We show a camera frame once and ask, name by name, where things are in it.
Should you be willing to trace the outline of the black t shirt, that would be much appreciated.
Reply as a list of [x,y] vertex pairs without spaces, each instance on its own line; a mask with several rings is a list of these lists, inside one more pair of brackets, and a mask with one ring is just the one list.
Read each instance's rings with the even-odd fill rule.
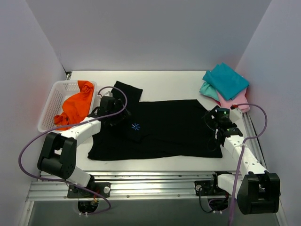
[[196,99],[142,102],[142,89],[117,81],[113,96],[127,101],[131,117],[93,136],[88,158],[97,161],[172,156],[221,158],[214,132],[204,122],[206,108]]

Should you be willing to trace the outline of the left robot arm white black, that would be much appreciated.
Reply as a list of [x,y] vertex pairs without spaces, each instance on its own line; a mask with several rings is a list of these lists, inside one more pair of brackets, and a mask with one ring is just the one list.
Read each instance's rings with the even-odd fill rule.
[[78,192],[83,197],[92,196],[95,191],[92,176],[76,166],[77,147],[101,129],[115,126],[129,116],[130,112],[121,99],[102,97],[100,105],[80,125],[46,135],[38,169],[78,185]]

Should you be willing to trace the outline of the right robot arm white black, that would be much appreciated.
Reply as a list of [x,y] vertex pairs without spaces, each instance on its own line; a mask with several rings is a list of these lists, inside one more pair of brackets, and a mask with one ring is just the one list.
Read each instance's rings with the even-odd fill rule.
[[235,124],[242,113],[238,105],[230,108],[214,107],[204,117],[208,126],[215,130],[215,140],[232,156],[237,164],[235,174],[216,172],[209,182],[214,194],[226,191],[245,214],[276,213],[279,209],[280,178],[270,173],[256,159],[247,146],[249,137],[244,137]]

